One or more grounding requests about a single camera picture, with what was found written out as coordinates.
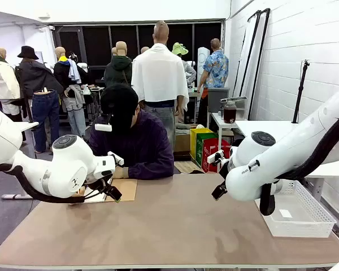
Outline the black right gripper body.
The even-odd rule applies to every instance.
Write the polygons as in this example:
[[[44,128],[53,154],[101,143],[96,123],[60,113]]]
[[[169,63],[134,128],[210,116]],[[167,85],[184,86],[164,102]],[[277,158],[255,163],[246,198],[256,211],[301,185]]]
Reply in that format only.
[[[224,194],[227,193],[225,180],[226,180],[226,177],[227,177],[229,171],[231,170],[232,159],[218,159],[218,160],[215,160],[212,164],[220,166],[219,174],[224,179],[223,182],[221,184],[217,185],[217,187],[211,193],[212,197],[215,200],[219,200]]]

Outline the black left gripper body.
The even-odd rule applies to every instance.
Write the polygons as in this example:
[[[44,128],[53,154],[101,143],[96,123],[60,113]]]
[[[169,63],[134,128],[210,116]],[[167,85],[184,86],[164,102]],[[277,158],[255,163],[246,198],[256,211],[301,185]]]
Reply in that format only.
[[[88,184],[86,187],[91,189],[91,191],[86,194],[86,201],[99,195],[103,195],[104,198],[109,196],[114,201],[122,197],[122,193],[118,188],[112,185],[111,177],[101,178],[94,183]]]

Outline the person's left hand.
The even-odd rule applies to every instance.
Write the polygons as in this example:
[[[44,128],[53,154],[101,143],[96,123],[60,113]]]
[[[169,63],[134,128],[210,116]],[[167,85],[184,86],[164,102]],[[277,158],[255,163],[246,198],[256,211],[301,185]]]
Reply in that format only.
[[[117,166],[115,168],[115,172],[113,173],[112,175],[112,178],[113,179],[127,179],[129,178],[129,168],[128,167],[120,167],[120,166]]]

